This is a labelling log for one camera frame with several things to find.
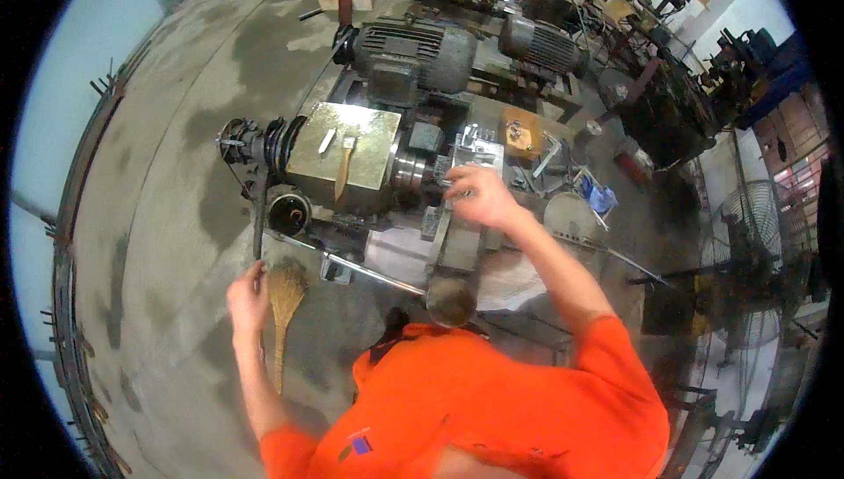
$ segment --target broom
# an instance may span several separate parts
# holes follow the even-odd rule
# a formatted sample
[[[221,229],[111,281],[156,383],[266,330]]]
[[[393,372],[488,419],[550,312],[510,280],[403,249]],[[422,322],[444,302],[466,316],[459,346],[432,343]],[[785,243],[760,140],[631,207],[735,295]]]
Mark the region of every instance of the broom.
[[[265,274],[269,302],[273,305],[275,319],[275,368],[274,386],[281,395],[282,366],[284,361],[284,337],[293,313],[299,307],[308,282],[300,269],[277,267]]]

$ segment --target hand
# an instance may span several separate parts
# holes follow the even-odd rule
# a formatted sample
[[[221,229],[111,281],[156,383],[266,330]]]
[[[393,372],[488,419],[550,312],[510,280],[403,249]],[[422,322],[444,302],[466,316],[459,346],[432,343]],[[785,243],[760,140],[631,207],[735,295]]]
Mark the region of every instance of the hand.
[[[443,199],[454,199],[454,211],[467,221],[507,231],[524,217],[520,207],[495,170],[477,164],[451,168],[446,178],[453,181]],[[461,196],[471,191],[470,196]]]
[[[269,314],[267,277],[263,271],[264,262],[255,261],[226,291],[235,338],[256,340],[261,336]]]

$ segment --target gray electric motor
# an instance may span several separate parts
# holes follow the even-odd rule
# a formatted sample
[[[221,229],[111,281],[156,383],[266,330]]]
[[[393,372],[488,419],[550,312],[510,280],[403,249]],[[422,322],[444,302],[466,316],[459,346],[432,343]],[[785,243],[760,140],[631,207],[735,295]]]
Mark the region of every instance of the gray electric motor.
[[[554,81],[557,75],[582,76],[589,65],[589,54],[565,37],[553,25],[509,16],[498,37],[498,50],[522,63],[525,73]]]
[[[352,66],[369,83],[371,102],[414,107],[419,89],[456,94],[469,82],[478,41],[426,19],[380,17],[354,41]]]

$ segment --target concrete floor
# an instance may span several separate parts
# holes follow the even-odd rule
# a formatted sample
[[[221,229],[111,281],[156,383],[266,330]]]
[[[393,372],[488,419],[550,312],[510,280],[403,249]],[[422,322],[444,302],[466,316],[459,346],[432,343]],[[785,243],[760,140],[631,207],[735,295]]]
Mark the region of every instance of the concrete floor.
[[[377,0],[375,12],[397,2]],[[105,432],[135,476],[262,474],[224,298],[251,263],[251,225],[214,138],[237,116],[266,122],[292,113],[336,30],[331,12],[296,20],[316,6],[317,0],[185,1],[154,34],[90,168],[76,228],[77,321],[95,350],[90,376],[109,414]],[[356,13],[356,21],[364,18]],[[311,103],[327,93],[337,70],[329,68]],[[572,123],[604,111],[593,87],[584,95]],[[655,206],[658,196],[611,163],[622,139],[616,124],[590,148],[593,172],[623,207],[608,221],[613,244],[655,269],[696,265],[696,235],[659,223],[665,217]],[[312,255],[270,239],[265,247],[269,261],[293,256],[317,275]],[[645,346],[637,335],[641,290],[623,283],[634,274],[615,260],[602,262],[605,290]],[[404,295],[366,280],[312,284],[290,326],[284,376],[285,398],[307,429],[324,432],[349,407],[351,364],[381,336],[381,316],[393,305],[412,307]],[[561,323],[543,302],[533,307]],[[548,327],[524,327],[564,340]],[[531,342],[491,332],[512,356],[550,363],[549,352]]]

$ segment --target industrial fan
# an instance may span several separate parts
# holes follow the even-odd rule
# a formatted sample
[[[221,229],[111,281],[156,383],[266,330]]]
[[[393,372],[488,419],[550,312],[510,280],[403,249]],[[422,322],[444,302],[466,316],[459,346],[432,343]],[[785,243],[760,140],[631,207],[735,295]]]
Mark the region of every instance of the industrial fan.
[[[715,211],[704,241],[698,311],[736,350],[764,345],[797,312],[808,280],[808,225],[799,210],[780,209],[776,183],[743,184]]]

